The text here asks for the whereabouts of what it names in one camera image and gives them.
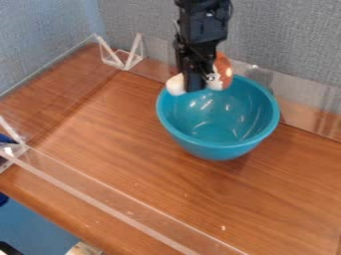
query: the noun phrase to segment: wooden surface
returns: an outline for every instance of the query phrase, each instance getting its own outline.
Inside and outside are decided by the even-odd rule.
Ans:
[[[31,144],[247,254],[338,255],[341,144],[279,125],[242,158],[201,160],[183,152],[159,124],[162,84],[106,72],[104,83],[95,81],[91,93],[76,94],[80,104],[53,107],[63,114],[48,115],[49,107],[32,114],[29,101],[25,109],[17,105],[13,117],[55,116],[53,124],[29,136]],[[60,93],[60,83],[41,88],[37,81],[24,89]],[[23,95],[16,92],[12,103],[3,103],[7,114]],[[44,97],[47,106],[58,102]],[[36,133],[40,124],[27,122],[25,133]],[[108,254],[177,254],[20,167],[0,175],[0,189]]]

